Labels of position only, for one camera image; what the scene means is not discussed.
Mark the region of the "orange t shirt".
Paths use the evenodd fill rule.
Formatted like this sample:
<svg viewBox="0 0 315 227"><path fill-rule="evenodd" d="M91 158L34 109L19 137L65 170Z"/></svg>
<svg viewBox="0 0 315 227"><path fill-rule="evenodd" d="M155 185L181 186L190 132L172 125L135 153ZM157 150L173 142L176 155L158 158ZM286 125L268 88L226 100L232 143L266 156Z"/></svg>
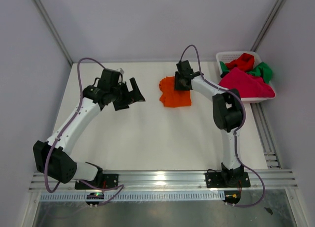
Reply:
<svg viewBox="0 0 315 227"><path fill-rule="evenodd" d="M190 91L175 90L175 77L165 77L159 83L159 89L162 92L159 100L164 107L184 107L191 106Z"/></svg>

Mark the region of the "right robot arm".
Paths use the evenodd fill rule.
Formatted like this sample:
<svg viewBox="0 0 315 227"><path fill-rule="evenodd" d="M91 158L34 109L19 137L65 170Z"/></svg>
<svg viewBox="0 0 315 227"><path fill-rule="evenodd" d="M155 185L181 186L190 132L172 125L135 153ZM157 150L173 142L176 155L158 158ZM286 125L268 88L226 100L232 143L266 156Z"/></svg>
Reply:
<svg viewBox="0 0 315 227"><path fill-rule="evenodd" d="M248 173L238 157L239 128L244 123L244 107L236 89L228 90L208 82L201 72L194 72L189 61L176 64L175 90L194 90L212 102L213 119L221 130L223 160L221 170L208 169L205 173L207 188L250 187Z"/></svg>

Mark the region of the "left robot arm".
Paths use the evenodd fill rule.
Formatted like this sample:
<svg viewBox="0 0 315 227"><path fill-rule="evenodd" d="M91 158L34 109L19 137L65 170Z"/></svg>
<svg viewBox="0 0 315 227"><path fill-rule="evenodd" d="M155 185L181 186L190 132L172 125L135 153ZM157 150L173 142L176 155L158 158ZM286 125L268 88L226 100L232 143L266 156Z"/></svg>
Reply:
<svg viewBox="0 0 315 227"><path fill-rule="evenodd" d="M47 183L53 178L58 184L77 180L89 188L102 188L103 169L89 162L75 162L72 150L89 123L109 104L116 111L128 109L135 102L144 102L135 78L129 90L119 71L104 69L92 85L80 88L80 99L63 125L45 141L33 146L36 168Z"/></svg>

